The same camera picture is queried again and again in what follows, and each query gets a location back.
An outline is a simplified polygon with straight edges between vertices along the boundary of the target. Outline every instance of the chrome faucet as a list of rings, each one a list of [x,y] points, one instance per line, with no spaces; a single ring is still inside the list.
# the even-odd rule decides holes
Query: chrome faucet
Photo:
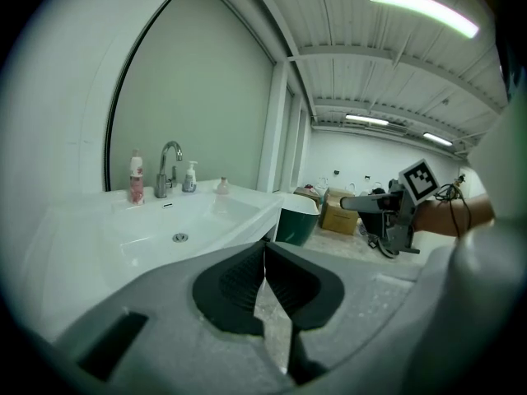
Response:
[[[166,152],[168,152],[171,147],[175,150],[175,159],[177,161],[183,160],[183,152],[181,151],[181,146],[178,142],[170,141],[163,146],[159,174],[156,176],[156,187],[154,188],[154,194],[156,195],[156,198],[159,199],[166,198],[166,188],[175,187],[177,184],[175,182],[175,165],[172,167],[172,179],[167,180],[165,174]]]

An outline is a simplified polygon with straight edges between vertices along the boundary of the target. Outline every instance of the ceiling light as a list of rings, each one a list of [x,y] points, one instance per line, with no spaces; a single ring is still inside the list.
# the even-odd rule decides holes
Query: ceiling light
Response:
[[[454,28],[461,34],[473,38],[479,31],[479,27],[466,17],[454,12],[447,6],[433,0],[370,0],[371,2],[393,4],[394,6],[403,7],[423,15],[432,17],[439,22]]]
[[[362,117],[361,115],[355,115],[355,114],[346,114],[346,119],[354,120],[356,122],[380,124],[381,126],[386,126],[388,124],[386,120],[381,120],[380,118]]]
[[[439,136],[436,136],[436,135],[432,135],[431,133],[424,133],[423,136],[426,139],[430,139],[431,141],[440,143],[441,145],[452,146],[452,142],[447,141],[446,139],[443,139],[442,137],[439,137]]]

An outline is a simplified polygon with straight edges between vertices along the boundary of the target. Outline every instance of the small bottle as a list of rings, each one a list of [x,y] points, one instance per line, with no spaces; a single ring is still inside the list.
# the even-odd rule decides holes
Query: small bottle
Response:
[[[186,193],[192,193],[196,190],[196,171],[194,170],[194,164],[197,164],[197,162],[189,161],[189,169],[184,177],[183,186],[181,186],[181,190]]]
[[[142,158],[139,150],[134,149],[130,160],[130,202],[142,205],[145,202],[142,186]]]
[[[217,185],[217,194],[229,194],[229,184],[227,183],[227,177],[222,177],[222,181]]]

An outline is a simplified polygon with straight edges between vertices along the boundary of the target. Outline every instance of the cable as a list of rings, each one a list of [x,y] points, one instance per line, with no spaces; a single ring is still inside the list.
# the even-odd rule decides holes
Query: cable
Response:
[[[469,223],[467,226],[467,230],[470,230],[470,226],[472,225],[472,213],[470,212],[467,202],[464,200],[463,194],[456,186],[454,186],[453,184],[444,184],[443,186],[441,186],[439,191],[434,195],[434,197],[436,198],[437,201],[441,201],[441,202],[448,201],[449,206],[450,206],[450,215],[452,216],[452,222],[454,222],[455,232],[459,238],[460,237],[459,227],[458,227],[457,221],[455,220],[454,209],[452,208],[452,201],[456,199],[458,195],[461,201],[463,202],[464,207],[467,209],[467,212],[469,213]]]

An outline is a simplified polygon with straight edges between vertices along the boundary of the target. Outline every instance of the gray floor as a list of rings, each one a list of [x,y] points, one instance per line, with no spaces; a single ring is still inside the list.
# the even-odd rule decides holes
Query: gray floor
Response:
[[[316,226],[304,247],[330,256],[360,259],[372,263],[413,263],[424,265],[427,261],[427,255],[412,253],[401,253],[396,259],[388,259],[378,249],[370,248],[367,243],[367,237],[360,235],[358,229],[355,235],[341,235]],[[274,363],[285,373],[289,356],[289,341],[291,339],[291,320],[278,303],[271,287],[265,280],[259,289],[256,306],[254,307],[254,316],[263,321],[265,346]]]

